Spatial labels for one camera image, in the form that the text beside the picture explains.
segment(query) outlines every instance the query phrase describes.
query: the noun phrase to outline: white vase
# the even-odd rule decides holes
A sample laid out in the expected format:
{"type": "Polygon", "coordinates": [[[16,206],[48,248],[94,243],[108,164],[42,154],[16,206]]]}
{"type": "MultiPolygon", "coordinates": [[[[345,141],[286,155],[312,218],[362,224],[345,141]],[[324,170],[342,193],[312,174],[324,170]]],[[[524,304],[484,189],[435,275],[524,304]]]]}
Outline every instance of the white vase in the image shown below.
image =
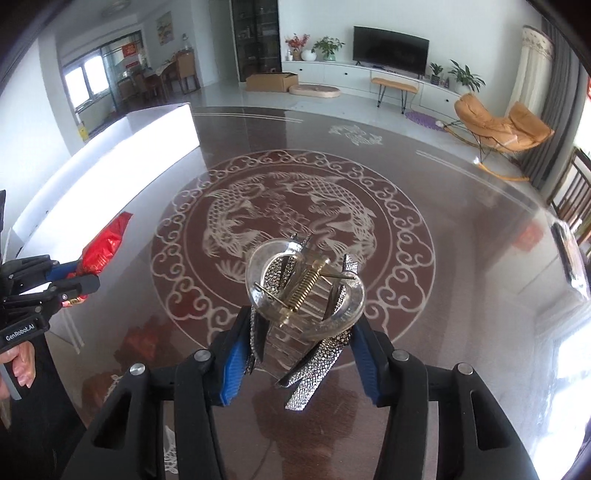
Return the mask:
{"type": "Polygon", "coordinates": [[[462,85],[461,83],[456,83],[456,93],[458,95],[465,95],[467,93],[472,93],[472,90],[470,87],[467,87],[466,85],[462,85]]]}
{"type": "Polygon", "coordinates": [[[316,60],[316,52],[311,50],[304,50],[301,53],[301,59],[304,61],[315,61],[316,60]]]}

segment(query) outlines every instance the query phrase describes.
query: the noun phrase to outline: window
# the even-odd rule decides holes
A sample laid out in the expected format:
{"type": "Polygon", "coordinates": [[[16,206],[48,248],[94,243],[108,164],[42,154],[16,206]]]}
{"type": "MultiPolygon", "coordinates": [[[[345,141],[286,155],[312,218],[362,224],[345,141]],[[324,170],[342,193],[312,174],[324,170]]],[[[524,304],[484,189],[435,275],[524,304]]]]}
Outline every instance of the window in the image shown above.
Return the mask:
{"type": "Polygon", "coordinates": [[[66,75],[66,85],[68,86],[70,100],[72,100],[74,108],[78,108],[85,101],[90,99],[88,89],[86,88],[86,82],[84,81],[82,67],[78,67],[76,70],[72,70],[66,75]]]}
{"type": "Polygon", "coordinates": [[[66,73],[66,85],[72,105],[76,110],[102,96],[109,90],[109,82],[103,58],[92,54],[69,65],[66,73]]]}
{"type": "Polygon", "coordinates": [[[86,70],[90,89],[94,95],[98,95],[100,92],[104,92],[109,88],[109,82],[107,82],[107,74],[105,73],[103,58],[101,56],[86,60],[84,62],[84,69],[86,70]]]}

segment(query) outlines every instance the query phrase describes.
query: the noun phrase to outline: black tv screen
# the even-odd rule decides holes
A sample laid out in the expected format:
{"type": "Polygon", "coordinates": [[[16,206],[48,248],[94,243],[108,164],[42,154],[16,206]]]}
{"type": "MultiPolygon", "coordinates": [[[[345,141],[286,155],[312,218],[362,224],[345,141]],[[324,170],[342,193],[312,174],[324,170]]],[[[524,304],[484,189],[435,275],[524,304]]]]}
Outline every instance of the black tv screen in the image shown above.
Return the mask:
{"type": "Polygon", "coordinates": [[[429,41],[404,33],[355,27],[353,60],[425,75],[429,41]]]}

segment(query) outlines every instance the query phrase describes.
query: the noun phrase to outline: wooden chair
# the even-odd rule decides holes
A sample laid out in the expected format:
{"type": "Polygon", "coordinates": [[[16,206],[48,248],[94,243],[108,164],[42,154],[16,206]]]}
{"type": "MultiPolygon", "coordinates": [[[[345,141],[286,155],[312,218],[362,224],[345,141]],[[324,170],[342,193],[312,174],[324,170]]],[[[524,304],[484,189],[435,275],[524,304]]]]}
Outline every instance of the wooden chair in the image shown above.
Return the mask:
{"type": "Polygon", "coordinates": [[[199,79],[197,78],[197,70],[195,69],[195,54],[192,51],[184,51],[177,53],[176,65],[177,78],[181,86],[181,91],[183,93],[191,93],[196,90],[199,90],[201,86],[199,85],[199,79]],[[189,77],[193,77],[193,80],[195,82],[195,88],[193,90],[189,89],[189,77]]]}
{"type": "Polygon", "coordinates": [[[579,245],[591,238],[591,160],[581,149],[573,150],[548,202],[556,216],[574,229],[579,245]]]}

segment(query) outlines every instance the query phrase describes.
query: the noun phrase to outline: red bag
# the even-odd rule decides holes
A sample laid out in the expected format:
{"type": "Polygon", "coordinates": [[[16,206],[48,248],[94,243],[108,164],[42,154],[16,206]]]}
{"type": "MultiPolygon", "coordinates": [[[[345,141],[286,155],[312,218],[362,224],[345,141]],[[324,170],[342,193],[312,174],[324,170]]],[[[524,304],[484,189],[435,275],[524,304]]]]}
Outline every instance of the red bag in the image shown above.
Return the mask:
{"type": "MultiPolygon", "coordinates": [[[[68,275],[68,278],[101,273],[117,253],[131,216],[131,213],[121,212],[109,225],[103,228],[92,242],[84,247],[82,259],[78,263],[76,272],[68,275]]],[[[81,295],[76,299],[66,300],[62,302],[62,306],[70,307],[82,303],[87,296],[81,295]]]]}

